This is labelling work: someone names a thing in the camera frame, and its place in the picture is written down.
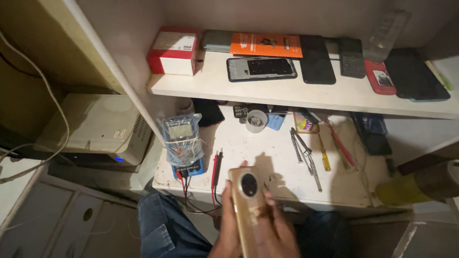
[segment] yellow screwdriver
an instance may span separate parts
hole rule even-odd
[[[325,171],[330,171],[330,162],[328,162],[328,156],[327,156],[327,151],[325,150],[324,143],[322,142],[322,138],[319,135],[319,141],[320,141],[320,151],[322,152],[322,161],[324,162],[324,167]]]

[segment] red and white box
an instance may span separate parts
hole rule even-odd
[[[200,30],[162,26],[148,53],[152,73],[195,74]]]

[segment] cabinet door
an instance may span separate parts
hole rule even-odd
[[[79,258],[93,232],[93,226],[103,201],[88,195],[80,195],[70,207],[51,258]]]
[[[140,231],[137,210],[104,202],[97,216],[93,231],[110,231],[91,235],[83,258],[140,257]]]
[[[40,257],[71,196],[72,191],[35,184],[2,237],[0,257]]]

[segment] gold smartphone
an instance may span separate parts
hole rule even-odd
[[[233,182],[232,197],[242,253],[245,258],[269,257],[263,246],[264,231],[259,224],[261,218],[266,219],[268,207],[258,170],[256,167],[242,167],[230,169],[228,173]]]

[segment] orange package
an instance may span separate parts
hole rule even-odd
[[[233,33],[231,54],[303,57],[300,37],[287,34]]]

